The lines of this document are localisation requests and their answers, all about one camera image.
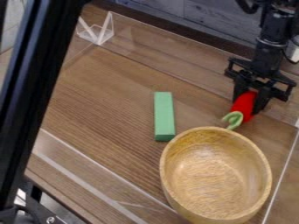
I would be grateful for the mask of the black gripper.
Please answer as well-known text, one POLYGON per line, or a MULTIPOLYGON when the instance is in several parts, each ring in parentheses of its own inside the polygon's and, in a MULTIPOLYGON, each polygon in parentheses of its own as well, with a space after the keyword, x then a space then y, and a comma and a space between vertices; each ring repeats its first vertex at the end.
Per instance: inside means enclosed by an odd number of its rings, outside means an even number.
POLYGON ((267 106, 271 98, 287 102, 296 82, 284 76, 280 71, 269 75, 257 73, 251 67, 251 61, 231 57, 224 75, 233 80, 232 101, 248 91, 257 90, 252 114, 256 115, 267 106))

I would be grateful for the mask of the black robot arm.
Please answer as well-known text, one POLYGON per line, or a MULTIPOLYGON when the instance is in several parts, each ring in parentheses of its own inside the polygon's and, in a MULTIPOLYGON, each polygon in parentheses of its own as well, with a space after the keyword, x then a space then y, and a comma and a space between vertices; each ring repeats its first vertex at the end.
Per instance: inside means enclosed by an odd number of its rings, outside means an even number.
POLYGON ((257 114, 269 100, 287 102, 296 82, 280 72, 283 58, 296 64, 295 49, 299 45, 299 0, 235 0, 247 14, 261 10, 260 33, 256 36, 255 53, 251 60, 229 58, 224 75, 235 83, 232 101, 251 88, 256 98, 251 114, 257 114))

